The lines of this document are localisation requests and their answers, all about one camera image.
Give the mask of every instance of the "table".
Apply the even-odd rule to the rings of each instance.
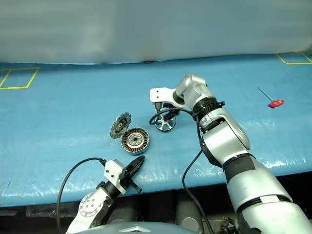
[[[118,159],[127,165],[135,157],[122,149],[120,139],[110,137],[113,121],[124,112],[132,116],[130,128],[144,128],[150,135],[145,162],[134,177],[142,192],[182,188],[183,172],[200,149],[195,122],[182,113],[171,132],[150,126],[155,110],[149,90],[174,88],[188,72],[206,78],[247,133],[251,153],[274,175],[311,171],[312,62],[307,60],[311,53],[305,55],[222,56],[151,64],[2,63],[0,206],[55,203],[67,172],[88,157]],[[269,108],[258,87],[285,103]],[[81,165],[68,180],[62,201],[82,199],[104,180],[103,172],[97,162]],[[189,187],[224,182],[222,170],[210,165],[204,155],[186,178]],[[129,189],[126,195],[135,193]]]

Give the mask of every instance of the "white robotic arm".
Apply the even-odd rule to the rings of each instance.
[[[203,136],[200,146],[209,162],[221,167],[238,230],[243,234],[312,234],[300,207],[273,176],[249,153],[247,135],[217,102],[203,77],[187,74],[175,89],[151,89],[157,112],[164,104],[188,106],[198,116]]]
[[[140,169],[144,160],[145,156],[139,156],[126,167],[116,159],[105,162],[104,176],[108,181],[102,181],[94,192],[81,200],[78,213],[66,234],[80,233],[99,226],[115,198],[125,194],[130,185],[140,193],[142,189],[132,181],[132,176]]]

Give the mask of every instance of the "red handle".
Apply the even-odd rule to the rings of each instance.
[[[269,107],[274,108],[284,104],[284,100],[274,100],[269,104]]]

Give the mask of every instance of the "black connector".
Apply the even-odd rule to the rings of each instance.
[[[156,102],[156,103],[155,103],[155,109],[156,109],[157,113],[158,113],[159,111],[161,111],[161,102]]]
[[[99,162],[100,162],[103,166],[105,166],[106,163],[107,163],[107,161],[106,161],[105,159],[102,159],[102,158],[99,160]]]

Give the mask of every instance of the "metal wheel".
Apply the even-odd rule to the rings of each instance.
[[[176,117],[173,117],[172,119],[168,121],[164,121],[164,116],[160,115],[159,120],[156,122],[155,126],[157,129],[159,129],[162,132],[168,132],[171,129],[173,129],[176,125]]]

